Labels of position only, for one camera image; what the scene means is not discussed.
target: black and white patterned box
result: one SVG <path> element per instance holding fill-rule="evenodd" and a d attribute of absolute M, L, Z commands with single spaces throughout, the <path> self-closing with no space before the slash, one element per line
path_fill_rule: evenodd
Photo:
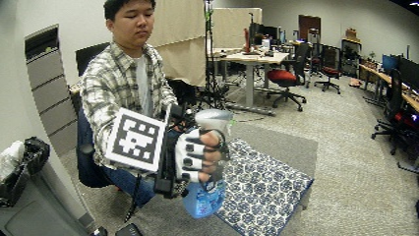
<path fill-rule="evenodd" d="M 109 137 L 107 158 L 157 171 L 167 124 L 121 108 Z"/>

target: ceiling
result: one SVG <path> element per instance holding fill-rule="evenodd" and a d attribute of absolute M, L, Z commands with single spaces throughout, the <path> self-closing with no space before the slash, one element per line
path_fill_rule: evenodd
<path fill-rule="evenodd" d="M 419 17 L 419 6 L 410 6 L 410 3 L 419 2 L 419 0 L 390 0 L 390 1 L 401 5 L 410 12 L 417 14 L 417 16 Z"/>

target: white glove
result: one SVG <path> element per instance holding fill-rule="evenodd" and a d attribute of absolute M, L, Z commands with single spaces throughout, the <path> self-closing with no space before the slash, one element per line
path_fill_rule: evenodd
<path fill-rule="evenodd" d="M 177 178 L 190 178 L 200 183 L 198 173 L 205 159 L 205 145 L 200 140 L 200 129 L 180 136 L 176 144 L 176 172 Z"/>

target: black office chair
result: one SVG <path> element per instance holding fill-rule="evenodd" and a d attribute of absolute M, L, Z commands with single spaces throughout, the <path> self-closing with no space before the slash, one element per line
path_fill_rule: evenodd
<path fill-rule="evenodd" d="M 80 182 L 91 188 L 103 188 L 113 185 L 103 168 L 95 163 L 93 131 L 83 108 L 77 119 L 77 170 Z"/>
<path fill-rule="evenodd" d="M 330 87 L 338 90 L 341 94 L 341 88 L 331 83 L 331 78 L 338 79 L 342 75 L 342 51 L 341 48 L 323 45 L 321 53 L 321 72 L 327 77 L 326 82 L 314 82 L 314 86 L 323 85 L 322 91 L 326 91 Z"/>
<path fill-rule="evenodd" d="M 321 72 L 321 53 L 322 44 L 313 43 L 312 57 L 310 57 L 310 75 L 317 75 L 322 77 Z"/>
<path fill-rule="evenodd" d="M 281 88 L 286 88 L 286 90 L 268 92 L 268 98 L 270 98 L 272 94 L 281 95 L 274 101 L 274 108 L 278 107 L 280 100 L 284 98 L 286 101 L 289 99 L 293 100 L 298 104 L 298 111 L 302 111 L 301 103 L 296 98 L 302 98 L 302 103 L 306 103 L 305 96 L 292 93 L 290 87 L 301 86 L 305 83 L 304 67 L 306 63 L 309 49 L 309 44 L 305 42 L 298 46 L 294 59 L 292 60 L 293 73 L 288 70 L 277 69 L 272 70 L 268 73 L 269 80 Z"/>
<path fill-rule="evenodd" d="M 402 109 L 403 96 L 402 96 L 402 79 L 398 70 L 391 71 L 391 96 L 383 110 L 386 121 L 378 119 L 375 125 L 377 132 L 373 133 L 371 138 L 375 139 L 377 135 L 389 135 L 391 141 L 391 155 L 395 155 L 397 145 L 402 143 L 405 148 L 409 146 L 409 131 L 418 131 L 415 122 L 413 121 L 411 114 Z"/>

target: man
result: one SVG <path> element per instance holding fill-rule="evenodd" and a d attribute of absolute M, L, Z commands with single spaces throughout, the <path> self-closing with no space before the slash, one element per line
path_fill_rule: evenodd
<path fill-rule="evenodd" d="M 96 162 L 113 183 L 133 195 L 136 177 L 121 164 L 104 157 L 109 134 L 120 108 L 149 117 L 159 117 L 163 109 L 177 103 L 163 71 L 163 59 L 147 44 L 155 24 L 155 0 L 108 0 L 107 27 L 113 42 L 92 60 L 83 78 L 83 108 L 93 130 Z M 213 133 L 201 136 L 208 149 L 218 144 Z M 220 160 L 220 151 L 208 152 L 200 180 L 206 182 Z M 153 183 L 141 180 L 136 204 L 143 207 L 153 198 Z"/>

